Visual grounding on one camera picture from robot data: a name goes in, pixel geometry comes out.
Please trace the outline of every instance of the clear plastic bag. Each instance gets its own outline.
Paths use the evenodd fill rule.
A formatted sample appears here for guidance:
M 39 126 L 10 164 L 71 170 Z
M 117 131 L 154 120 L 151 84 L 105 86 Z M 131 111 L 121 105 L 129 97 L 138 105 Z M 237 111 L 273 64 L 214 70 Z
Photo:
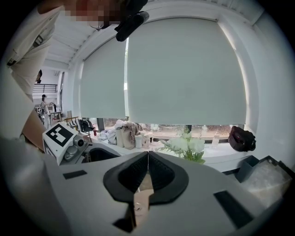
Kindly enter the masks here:
M 250 178 L 241 185 L 259 198 L 263 205 L 270 207 L 282 198 L 291 180 L 280 166 L 265 160 L 258 164 Z

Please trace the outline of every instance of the gray bin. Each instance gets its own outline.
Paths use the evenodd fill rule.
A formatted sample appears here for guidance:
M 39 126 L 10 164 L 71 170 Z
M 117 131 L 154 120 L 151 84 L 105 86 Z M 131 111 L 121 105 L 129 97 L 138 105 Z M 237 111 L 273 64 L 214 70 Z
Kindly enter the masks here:
M 236 174 L 236 179 L 242 183 L 246 181 L 255 170 L 259 160 L 254 156 L 248 156 L 241 165 L 239 172 Z

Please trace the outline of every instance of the white shirt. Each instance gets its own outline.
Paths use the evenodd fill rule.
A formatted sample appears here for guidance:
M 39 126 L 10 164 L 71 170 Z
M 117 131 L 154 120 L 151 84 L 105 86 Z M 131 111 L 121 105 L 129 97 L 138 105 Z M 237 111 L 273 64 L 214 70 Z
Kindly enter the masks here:
M 37 8 L 20 25 L 7 50 L 12 76 L 27 94 L 32 95 L 36 77 L 48 52 L 54 24 L 61 7 L 40 15 Z
M 44 101 L 41 102 L 41 108 L 44 110 L 44 114 L 47 114 L 49 112 L 48 107 L 47 107 L 47 103 Z
M 61 7 L 42 15 L 38 13 L 37 9 L 34 9 L 19 26 L 1 59 L 0 136 L 3 138 L 19 138 L 24 124 L 34 109 L 33 102 L 25 93 L 32 94 L 36 77 L 48 51 L 54 23 L 60 9 Z M 38 35 L 43 33 L 45 33 L 44 41 L 40 46 L 32 47 Z M 7 66 L 7 63 L 14 61 L 13 66 Z M 11 117 L 13 118 L 13 126 L 10 125 Z

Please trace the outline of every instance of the white plant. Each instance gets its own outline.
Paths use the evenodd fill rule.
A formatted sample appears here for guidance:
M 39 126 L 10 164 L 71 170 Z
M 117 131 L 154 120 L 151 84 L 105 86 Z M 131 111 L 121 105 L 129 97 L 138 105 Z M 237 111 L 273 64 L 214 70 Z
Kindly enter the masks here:
M 187 129 L 178 138 L 172 138 L 169 141 L 161 141 L 164 144 L 159 150 L 172 151 L 179 155 L 180 158 L 191 160 L 203 164 L 202 159 L 205 148 L 205 140 L 200 138 L 192 138 Z

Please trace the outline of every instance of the maroon bag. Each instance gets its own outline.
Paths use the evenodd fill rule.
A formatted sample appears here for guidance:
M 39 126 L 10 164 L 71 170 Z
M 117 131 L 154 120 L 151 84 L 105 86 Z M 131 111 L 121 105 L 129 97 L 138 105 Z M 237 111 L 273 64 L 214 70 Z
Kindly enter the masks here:
M 253 151 L 256 148 L 255 136 L 251 132 L 236 126 L 231 129 L 229 143 L 238 152 Z

